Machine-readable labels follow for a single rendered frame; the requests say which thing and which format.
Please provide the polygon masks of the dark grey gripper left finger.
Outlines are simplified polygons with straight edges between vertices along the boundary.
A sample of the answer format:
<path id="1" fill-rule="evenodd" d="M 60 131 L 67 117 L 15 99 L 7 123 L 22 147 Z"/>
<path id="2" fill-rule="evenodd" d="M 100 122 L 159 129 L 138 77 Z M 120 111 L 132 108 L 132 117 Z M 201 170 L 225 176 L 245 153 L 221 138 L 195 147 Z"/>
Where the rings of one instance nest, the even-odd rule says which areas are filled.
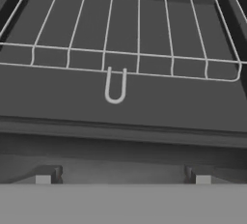
<path id="1" fill-rule="evenodd" d="M 41 165 L 31 172 L 15 178 L 13 183 L 60 184 L 63 182 L 61 165 Z"/>

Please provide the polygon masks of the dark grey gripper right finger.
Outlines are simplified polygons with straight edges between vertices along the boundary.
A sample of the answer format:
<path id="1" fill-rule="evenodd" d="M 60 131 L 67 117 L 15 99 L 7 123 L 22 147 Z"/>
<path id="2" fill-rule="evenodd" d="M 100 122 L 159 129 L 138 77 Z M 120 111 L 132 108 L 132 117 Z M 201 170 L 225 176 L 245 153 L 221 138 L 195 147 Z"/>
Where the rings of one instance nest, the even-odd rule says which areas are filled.
<path id="1" fill-rule="evenodd" d="M 184 182 L 190 184 L 227 184 L 233 181 L 214 176 L 211 172 L 195 168 L 192 166 L 184 166 Z"/>

